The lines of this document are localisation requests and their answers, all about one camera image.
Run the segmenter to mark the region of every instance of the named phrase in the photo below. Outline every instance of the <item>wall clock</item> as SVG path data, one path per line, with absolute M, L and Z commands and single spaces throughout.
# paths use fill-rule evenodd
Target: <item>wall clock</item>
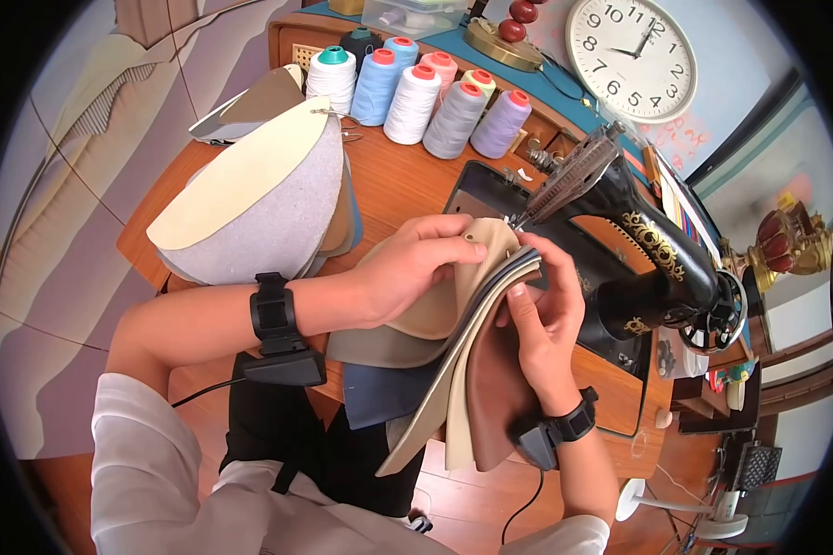
M 649 0 L 579 0 L 567 16 L 565 37 L 586 89 L 633 121 L 668 122 L 694 98 L 691 44 Z

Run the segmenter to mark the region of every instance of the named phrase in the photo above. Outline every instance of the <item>black sewing machine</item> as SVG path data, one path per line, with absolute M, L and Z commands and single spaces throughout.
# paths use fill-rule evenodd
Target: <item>black sewing machine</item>
M 746 309 L 740 299 L 745 294 L 731 273 L 717 270 L 700 245 L 636 190 L 616 144 L 624 131 L 620 122 L 602 126 L 564 159 L 532 150 L 531 163 L 549 174 L 533 194 L 519 184 L 515 172 L 469 161 L 445 213 L 503 217 L 513 228 L 544 236 L 570 253 L 586 300 L 578 343 L 647 382 L 648 331 L 674 327 L 694 351 L 724 350 L 744 327 Z M 607 219 L 655 270 L 636 274 L 617 253 L 570 221 L 584 214 Z

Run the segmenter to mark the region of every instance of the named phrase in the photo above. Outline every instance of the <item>sewing machine bed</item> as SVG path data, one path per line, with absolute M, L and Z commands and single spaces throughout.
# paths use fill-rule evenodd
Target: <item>sewing machine bed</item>
M 460 173 L 444 213 L 466 213 L 476 217 L 511 216 L 522 213 L 529 196 L 530 192 L 526 188 L 507 182 L 502 173 L 481 161 L 471 160 L 467 161 Z M 551 240 L 574 258 L 580 276 L 590 284 L 584 288 L 584 298 L 589 298 L 600 283 L 634 274 L 607 247 L 564 217 L 552 217 L 539 226 L 528 223 L 523 230 Z M 545 290 L 548 284 L 543 266 L 541 272 L 544 277 L 530 284 Z M 580 329 L 578 343 L 647 382 L 651 334 L 629 341 L 618 341 L 598 331 L 585 321 Z

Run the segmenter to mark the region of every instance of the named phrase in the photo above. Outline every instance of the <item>white sleeve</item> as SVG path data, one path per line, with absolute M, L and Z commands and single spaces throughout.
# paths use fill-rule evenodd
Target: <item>white sleeve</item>
M 201 507 L 197 439 L 155 390 L 130 376 L 103 374 L 92 435 L 90 533 L 99 553 L 221 552 L 229 535 L 258 551 L 265 529 L 246 529 L 250 520 L 218 508 L 232 504 L 267 518 L 268 507 L 235 487 Z
M 599 517 L 582 514 L 509 542 L 500 555 L 601 555 L 611 528 Z

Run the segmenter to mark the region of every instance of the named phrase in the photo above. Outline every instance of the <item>black wrist device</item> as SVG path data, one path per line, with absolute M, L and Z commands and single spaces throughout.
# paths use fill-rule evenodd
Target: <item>black wrist device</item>
M 293 310 L 293 292 L 284 286 L 288 280 L 277 272 L 258 273 L 259 291 L 250 295 L 250 320 L 253 333 L 262 342 L 263 358 L 242 356 L 235 359 L 249 380 L 284 385 L 327 383 L 324 357 L 312 349 L 299 334 Z
M 565 416 L 545 418 L 534 421 L 533 427 L 527 429 L 522 423 L 517 425 L 511 435 L 512 443 L 522 456 L 544 471 L 558 468 L 555 448 L 565 441 L 577 441 L 595 427 L 595 402 L 599 394 L 591 387 L 580 390 L 583 400 L 574 410 Z

